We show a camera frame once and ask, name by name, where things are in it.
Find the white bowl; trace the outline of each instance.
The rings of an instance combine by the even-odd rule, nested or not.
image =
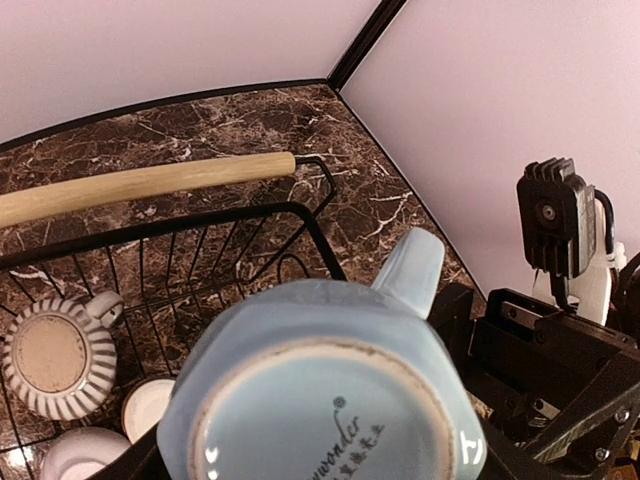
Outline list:
[[[85,480],[130,446],[125,437],[105,428],[70,430],[58,437],[45,455],[40,480]]]
[[[122,406],[122,429],[136,443],[160,421],[169,406],[173,378],[148,380],[127,396]]]

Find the black plastic device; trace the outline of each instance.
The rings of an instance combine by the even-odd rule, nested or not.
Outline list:
[[[551,278],[583,273],[595,253],[595,188],[575,173],[572,159],[525,168],[518,182],[525,256]]]

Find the mug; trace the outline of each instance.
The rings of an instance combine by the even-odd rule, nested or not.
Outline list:
[[[115,292],[86,305],[62,298],[27,307],[5,335],[5,382],[30,410],[74,420],[96,410],[116,377],[116,348],[108,332],[124,309]]]
[[[301,280],[223,312],[157,428],[171,477],[478,478],[482,427],[425,322],[444,255],[416,228],[371,287]]]
[[[98,427],[69,430],[54,440],[41,464],[40,480],[90,478],[122,455],[131,443]]]

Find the brown marble countertop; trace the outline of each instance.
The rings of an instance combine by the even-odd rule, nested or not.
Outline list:
[[[350,281],[370,283],[400,237],[409,228],[419,226],[438,235],[447,245],[441,286],[456,281],[474,287],[459,258],[406,182],[325,85],[194,100],[58,133],[1,152],[0,185],[1,192],[7,193],[142,166],[272,151],[291,151],[297,158],[319,157],[329,167],[338,194],[319,215],[318,222]],[[298,167],[292,177],[181,192],[6,228],[0,230],[0,255],[124,226],[238,206],[294,200],[313,209],[327,191],[328,184],[320,171],[305,165]],[[277,250],[298,226],[298,220],[284,214],[268,222],[271,223],[265,224],[251,242],[243,260],[234,265],[240,278],[249,278],[264,265],[268,254]],[[203,270],[205,265],[215,263],[219,253],[216,248],[227,238],[231,241],[219,262],[220,272],[225,262],[230,267],[229,262],[235,258],[232,253],[242,249],[254,226],[249,222],[233,231],[232,224],[211,228],[198,261]],[[176,237],[171,276],[178,278],[189,269],[189,255],[193,255],[199,235],[185,231]],[[168,242],[164,237],[144,242],[145,298],[169,292],[160,274],[166,270]],[[111,249],[119,288],[128,305],[142,301],[139,249],[140,245],[133,243]],[[302,259],[311,276],[327,276],[308,235],[296,241],[288,253]],[[113,280],[107,279],[111,275],[106,254],[79,255],[78,262],[82,269],[92,272],[84,279],[91,290],[114,288]],[[55,294],[51,279],[65,296],[87,298],[84,280],[74,268],[53,261],[46,271],[51,278],[40,265],[16,268],[12,275],[35,300]],[[295,262],[285,265],[285,280],[302,276],[300,270]],[[28,301],[15,285],[9,288],[12,282],[7,272],[0,274],[0,303],[20,311]],[[36,476],[51,439],[65,430],[88,424],[120,430],[120,409],[135,384],[148,376],[176,375],[216,313],[243,295],[275,283],[274,267],[244,285],[244,291],[232,286],[215,295],[183,296],[179,302],[159,302],[150,309],[130,311],[126,322],[113,332],[119,355],[116,387],[101,410],[81,421],[53,422],[38,417],[7,391],[4,399],[0,398],[0,471],[4,478]],[[0,312],[4,328],[11,318],[7,312]]]

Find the white wall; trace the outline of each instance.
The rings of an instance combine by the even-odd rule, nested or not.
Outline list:
[[[515,185],[553,156],[640,250],[640,2],[409,0],[343,90],[484,291],[530,292]]]
[[[0,142],[171,95],[325,78],[377,4],[2,2]]]

